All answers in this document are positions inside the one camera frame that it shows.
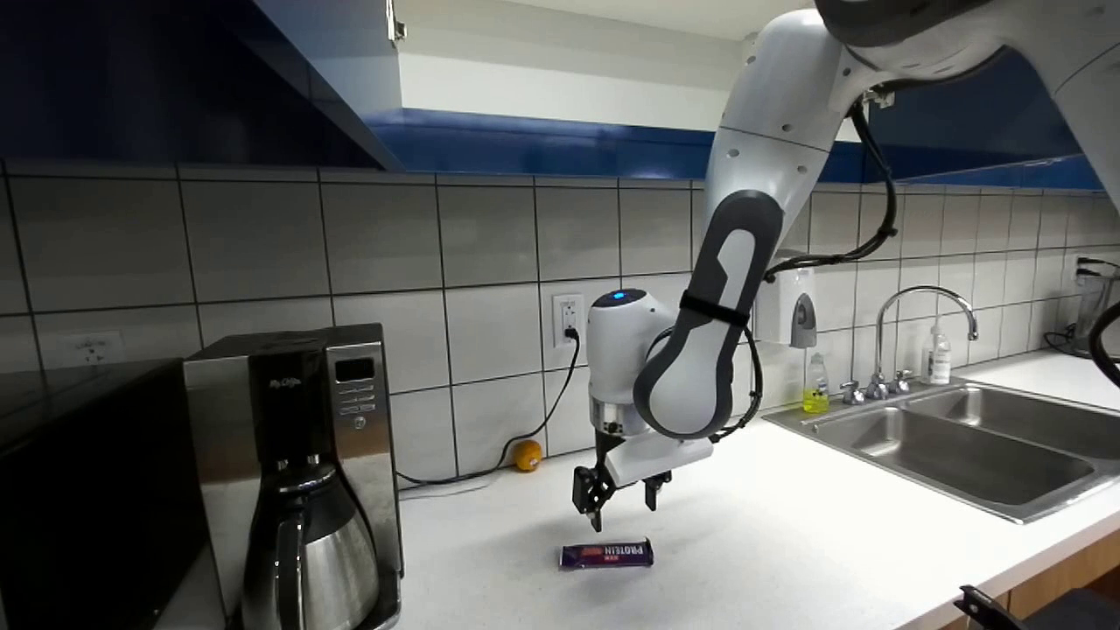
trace power cord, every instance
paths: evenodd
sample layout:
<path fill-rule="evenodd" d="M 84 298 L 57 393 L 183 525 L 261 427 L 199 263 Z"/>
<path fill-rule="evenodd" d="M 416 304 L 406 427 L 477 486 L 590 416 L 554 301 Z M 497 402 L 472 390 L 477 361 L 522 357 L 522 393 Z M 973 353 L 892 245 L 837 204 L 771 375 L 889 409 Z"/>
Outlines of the power cord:
<path fill-rule="evenodd" d="M 863 154 L 870 159 L 870 168 L 881 176 L 881 186 L 885 186 L 885 214 L 881 214 L 881 224 L 877 224 L 877 231 L 876 231 L 863 245 L 857 245 L 857 249 L 850 249 L 850 252 L 839 252 L 839 256 L 795 256 L 795 259 L 786 259 L 786 263 L 771 267 L 771 271 L 763 272 L 767 284 L 773 284 L 773 278 L 785 272 L 785 271 L 857 263 L 857 259 L 870 256 L 876 249 L 881 249 L 885 237 L 895 235 L 895 208 L 900 208 L 900 200 L 895 200 L 895 179 L 892 179 L 892 173 L 889 173 L 889 166 L 885 166 L 885 159 L 881 159 L 881 150 L 877 150 L 877 143 L 876 143 L 876 132 L 870 132 L 870 126 L 869 126 L 869 120 L 863 120 L 863 108 L 853 104 L 848 116 L 850 116 L 850 124 L 853 124 L 853 131 L 857 131 L 857 137 L 862 137 L 862 143 L 863 143 Z"/>
<path fill-rule="evenodd" d="M 749 407 L 746 412 L 735 419 L 735 424 L 725 424 L 710 433 L 710 444 L 722 444 L 728 433 L 742 431 L 763 407 L 763 361 L 759 361 L 759 343 L 749 330 L 742 330 L 746 337 L 746 348 L 749 348 L 749 361 L 751 361 L 751 371 L 755 371 L 755 393 L 749 393 Z"/>
<path fill-rule="evenodd" d="M 505 460 L 512 454 L 512 447 L 513 447 L 518 440 L 527 440 L 527 439 L 534 439 L 538 431 L 547 431 L 547 427 L 554 424 L 554 412 L 555 412 L 555 407 L 560 407 L 560 400 L 564 400 L 564 393 L 568 393 L 568 386 L 570 386 L 574 365 L 581 361 L 581 349 L 584 349 L 576 330 L 564 330 L 564 339 L 574 339 L 574 353 L 570 353 L 564 386 L 560 386 L 549 412 L 547 412 L 527 433 L 508 439 L 505 447 L 501 447 L 501 454 L 497 454 L 497 461 L 492 461 L 491 470 L 477 470 L 477 473 L 466 473 L 466 475 L 438 475 L 438 481 L 420 481 L 420 475 L 406 475 L 406 473 L 396 473 L 396 475 L 406 481 L 406 483 L 412 483 L 412 486 L 444 486 L 444 483 L 483 481 L 483 475 L 492 475 L 497 470 L 505 470 Z"/>

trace tile backsplash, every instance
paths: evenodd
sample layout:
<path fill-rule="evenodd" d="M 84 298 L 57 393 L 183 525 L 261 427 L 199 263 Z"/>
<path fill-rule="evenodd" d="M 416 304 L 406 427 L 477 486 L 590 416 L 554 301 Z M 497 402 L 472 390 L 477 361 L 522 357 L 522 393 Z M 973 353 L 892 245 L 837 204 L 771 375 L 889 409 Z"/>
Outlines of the tile backsplash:
<path fill-rule="evenodd" d="M 839 252 L 877 228 L 881 190 L 821 186 L 785 249 Z M 120 357 L 185 357 L 232 333 L 382 323 L 399 470 L 491 467 L 505 439 L 554 407 L 570 353 L 549 339 L 554 295 L 587 301 L 648 287 L 675 304 L 704 235 L 695 181 L 427 179 L 315 168 L 6 166 L 0 179 L 0 375 L 77 365 L 84 337 Z M 1040 348 L 1077 316 L 1077 256 L 1112 256 L 1120 217 L 1102 193 L 903 186 L 900 237 L 818 271 L 818 349 L 829 383 L 921 371 L 930 326 L 955 365 Z M 795 393 L 799 357 L 767 353 L 767 407 Z M 555 407 L 549 451 L 590 444 L 587 369 Z"/>

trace sink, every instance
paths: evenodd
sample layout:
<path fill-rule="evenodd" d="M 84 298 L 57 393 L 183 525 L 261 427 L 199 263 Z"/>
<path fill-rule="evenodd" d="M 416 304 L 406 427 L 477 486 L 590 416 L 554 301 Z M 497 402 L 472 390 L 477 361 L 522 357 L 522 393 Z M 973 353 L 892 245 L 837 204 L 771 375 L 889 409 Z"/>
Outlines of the sink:
<path fill-rule="evenodd" d="M 1120 473 L 1116 416 L 975 386 L 773 424 L 1012 522 L 1052 514 Z"/>
<path fill-rule="evenodd" d="M 961 419 L 982 431 L 1049 444 L 1086 460 L 1120 461 L 1120 416 L 1108 412 L 1091 412 L 997 390 L 959 390 L 949 396 L 921 400 L 909 409 Z"/>

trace white robotic arm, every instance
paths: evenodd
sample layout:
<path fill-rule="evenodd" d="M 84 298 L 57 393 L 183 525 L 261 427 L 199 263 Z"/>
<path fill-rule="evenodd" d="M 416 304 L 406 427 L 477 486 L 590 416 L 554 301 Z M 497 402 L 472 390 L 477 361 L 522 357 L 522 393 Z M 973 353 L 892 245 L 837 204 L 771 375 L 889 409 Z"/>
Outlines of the white robotic arm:
<path fill-rule="evenodd" d="M 818 0 L 759 32 L 710 146 L 708 235 L 680 316 L 643 290 L 617 290 L 590 308 L 596 470 L 574 473 L 574 504 L 596 529 L 612 490 L 643 481 L 653 508 L 673 470 L 710 454 L 767 263 L 862 96 L 965 75 L 1004 46 L 1040 66 L 1116 200 L 1120 0 L 1059 12 L 1045 0 Z"/>

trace microwave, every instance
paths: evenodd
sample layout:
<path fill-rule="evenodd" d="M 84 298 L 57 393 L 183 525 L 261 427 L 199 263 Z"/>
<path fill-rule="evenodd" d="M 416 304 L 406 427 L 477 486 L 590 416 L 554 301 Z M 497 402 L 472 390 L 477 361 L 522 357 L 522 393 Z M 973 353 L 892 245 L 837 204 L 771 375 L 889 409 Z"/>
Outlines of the microwave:
<path fill-rule="evenodd" d="M 202 549 L 179 361 L 0 377 L 0 630 L 157 626 Z"/>

